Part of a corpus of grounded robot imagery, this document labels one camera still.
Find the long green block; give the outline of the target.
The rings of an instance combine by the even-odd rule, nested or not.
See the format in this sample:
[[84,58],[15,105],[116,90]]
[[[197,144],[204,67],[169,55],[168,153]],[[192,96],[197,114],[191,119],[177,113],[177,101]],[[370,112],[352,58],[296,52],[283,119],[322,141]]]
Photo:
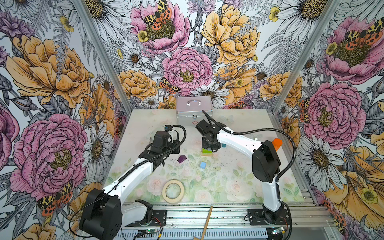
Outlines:
[[212,155],[213,152],[211,150],[202,149],[202,155]]

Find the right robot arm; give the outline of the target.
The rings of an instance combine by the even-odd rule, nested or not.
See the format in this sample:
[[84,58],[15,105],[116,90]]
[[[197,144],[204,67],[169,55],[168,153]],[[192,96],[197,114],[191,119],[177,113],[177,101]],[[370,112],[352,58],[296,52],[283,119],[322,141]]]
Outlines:
[[244,154],[252,161],[252,174],[262,182],[263,211],[258,217],[268,224],[275,224],[285,216],[284,205],[276,183],[280,173],[281,161],[274,144],[271,141],[261,142],[250,139],[225,128],[220,123],[210,124],[205,120],[196,125],[196,130],[202,135],[202,147],[207,150],[217,151],[222,144],[232,147]]

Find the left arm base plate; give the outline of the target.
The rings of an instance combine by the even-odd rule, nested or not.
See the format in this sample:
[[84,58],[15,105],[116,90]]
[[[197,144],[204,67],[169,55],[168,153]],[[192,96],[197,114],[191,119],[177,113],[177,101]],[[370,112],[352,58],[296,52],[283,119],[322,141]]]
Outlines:
[[133,222],[129,225],[126,225],[126,227],[165,227],[167,223],[167,213],[167,210],[153,210],[153,216],[149,222]]

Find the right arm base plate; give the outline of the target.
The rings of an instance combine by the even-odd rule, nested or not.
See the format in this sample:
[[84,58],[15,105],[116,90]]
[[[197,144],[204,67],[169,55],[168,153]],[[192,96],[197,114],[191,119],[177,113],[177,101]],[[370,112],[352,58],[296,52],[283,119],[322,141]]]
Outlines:
[[288,226],[291,223],[290,215],[286,209],[281,211],[272,212],[270,210],[263,209],[248,209],[247,214],[244,217],[245,221],[248,221],[251,226],[256,225],[283,225]]

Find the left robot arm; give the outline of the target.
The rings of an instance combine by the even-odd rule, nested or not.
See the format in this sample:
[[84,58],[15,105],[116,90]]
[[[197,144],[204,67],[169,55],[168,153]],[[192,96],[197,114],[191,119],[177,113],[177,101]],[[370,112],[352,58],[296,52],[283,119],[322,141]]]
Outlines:
[[131,192],[171,154],[179,154],[187,138],[187,131],[181,125],[166,125],[156,132],[153,142],[139,154],[135,163],[116,181],[102,190],[94,189],[87,195],[81,214],[79,228],[86,238],[112,240],[122,227],[138,222],[149,222],[152,218],[152,204],[137,200],[125,206]]

